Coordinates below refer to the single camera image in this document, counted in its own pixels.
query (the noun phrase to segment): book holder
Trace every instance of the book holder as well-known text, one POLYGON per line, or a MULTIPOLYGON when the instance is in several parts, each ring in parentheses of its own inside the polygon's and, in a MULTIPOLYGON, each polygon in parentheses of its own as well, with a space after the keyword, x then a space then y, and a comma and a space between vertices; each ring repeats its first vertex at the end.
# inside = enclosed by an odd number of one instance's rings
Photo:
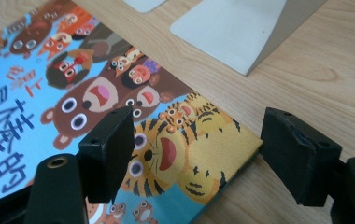
POLYGON ((204 0, 171 32, 248 75, 326 0, 204 0))

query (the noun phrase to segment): wood grain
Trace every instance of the wood grain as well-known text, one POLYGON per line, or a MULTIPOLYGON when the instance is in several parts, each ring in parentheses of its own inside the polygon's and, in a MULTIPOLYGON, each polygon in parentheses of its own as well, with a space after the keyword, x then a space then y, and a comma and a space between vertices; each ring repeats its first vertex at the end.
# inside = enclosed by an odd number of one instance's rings
MULTIPOLYGON (((0 30, 43 2, 0 0, 0 30)), ((271 106, 343 146, 343 161, 355 156, 355 0, 327 1, 248 77, 169 32, 200 0, 168 0, 148 14, 122 0, 76 2, 257 135, 271 106)), ((330 223, 332 202, 323 208, 296 205, 258 156, 197 222, 330 223)))

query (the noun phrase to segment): book cover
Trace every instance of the book cover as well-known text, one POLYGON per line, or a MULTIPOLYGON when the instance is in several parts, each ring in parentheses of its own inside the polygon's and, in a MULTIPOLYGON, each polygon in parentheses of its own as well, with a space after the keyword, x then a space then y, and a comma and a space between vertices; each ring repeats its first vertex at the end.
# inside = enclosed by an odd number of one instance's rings
POLYGON ((90 223, 191 222, 262 143, 84 8, 51 0, 0 32, 0 198, 125 105, 132 160, 114 204, 87 203, 90 223))

